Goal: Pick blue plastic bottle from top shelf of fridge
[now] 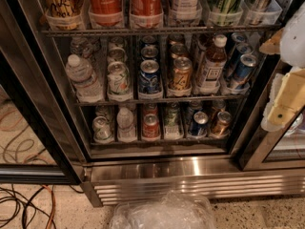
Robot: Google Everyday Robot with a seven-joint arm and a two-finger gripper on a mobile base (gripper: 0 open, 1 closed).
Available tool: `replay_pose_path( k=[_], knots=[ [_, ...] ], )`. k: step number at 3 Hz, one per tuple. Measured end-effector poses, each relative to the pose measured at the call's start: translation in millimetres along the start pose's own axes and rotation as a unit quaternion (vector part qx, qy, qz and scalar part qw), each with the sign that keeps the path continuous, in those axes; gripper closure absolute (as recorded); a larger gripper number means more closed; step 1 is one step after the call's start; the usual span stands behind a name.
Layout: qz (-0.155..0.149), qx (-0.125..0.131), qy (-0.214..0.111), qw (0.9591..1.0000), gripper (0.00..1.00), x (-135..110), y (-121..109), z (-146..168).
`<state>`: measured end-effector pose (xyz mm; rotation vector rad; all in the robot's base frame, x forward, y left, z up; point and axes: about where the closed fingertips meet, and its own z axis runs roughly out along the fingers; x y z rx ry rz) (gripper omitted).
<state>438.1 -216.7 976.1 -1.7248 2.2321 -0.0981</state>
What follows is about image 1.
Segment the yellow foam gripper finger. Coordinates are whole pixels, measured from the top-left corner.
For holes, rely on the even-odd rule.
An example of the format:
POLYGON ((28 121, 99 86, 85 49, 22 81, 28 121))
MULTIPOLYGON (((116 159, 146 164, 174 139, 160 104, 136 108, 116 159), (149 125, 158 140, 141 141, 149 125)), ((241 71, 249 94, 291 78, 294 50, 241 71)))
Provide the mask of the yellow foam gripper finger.
POLYGON ((282 33, 283 29, 278 30, 270 39, 265 41, 259 47, 259 51, 268 55, 280 54, 280 40, 282 33))
POLYGON ((304 105, 305 69, 292 68, 286 74, 277 73, 263 112, 261 128, 267 132, 283 129, 304 105))

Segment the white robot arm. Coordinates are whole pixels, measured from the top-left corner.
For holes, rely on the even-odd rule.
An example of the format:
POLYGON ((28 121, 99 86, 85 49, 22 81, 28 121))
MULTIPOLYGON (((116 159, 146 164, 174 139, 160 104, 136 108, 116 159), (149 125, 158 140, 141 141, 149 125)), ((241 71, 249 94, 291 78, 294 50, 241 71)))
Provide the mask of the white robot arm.
POLYGON ((305 3, 284 28, 260 46, 259 51, 279 54, 283 63, 292 66, 288 73, 275 75, 263 112, 261 128, 276 132, 283 129, 305 104, 305 3))

